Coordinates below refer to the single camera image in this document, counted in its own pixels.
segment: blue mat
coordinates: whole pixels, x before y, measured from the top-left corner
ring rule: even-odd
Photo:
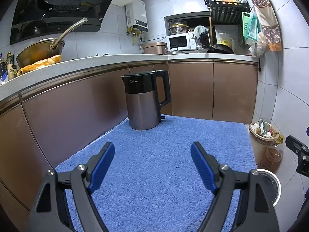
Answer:
[[[199,141],[207,153],[233,170],[255,168],[245,126],[240,123],[166,116],[155,128],[136,131],[128,119],[61,163],[57,172],[72,170],[97,154],[105,142],[115,157],[93,201],[110,232],[196,232],[213,199],[190,156]],[[239,191],[234,191],[222,231],[231,229]],[[82,231],[72,192],[70,214]]]

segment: microwave door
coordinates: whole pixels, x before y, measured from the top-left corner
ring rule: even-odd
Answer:
[[[178,50],[190,49],[190,39],[188,34],[179,34],[169,38],[169,48],[178,48]]]

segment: water heater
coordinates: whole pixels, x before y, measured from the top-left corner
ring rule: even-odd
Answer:
[[[126,5],[126,15],[128,28],[148,32],[145,3],[142,0],[136,0]]]

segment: electric kettle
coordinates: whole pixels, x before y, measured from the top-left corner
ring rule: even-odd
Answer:
[[[156,78],[163,78],[165,100],[159,102]],[[171,102],[167,70],[128,73],[121,77],[125,84],[129,125],[135,130],[156,127],[161,119],[161,108]]]

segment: range hood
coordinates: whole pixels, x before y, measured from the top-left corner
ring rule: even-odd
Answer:
[[[112,0],[18,0],[10,43],[64,32],[86,17],[77,32],[97,32]]]

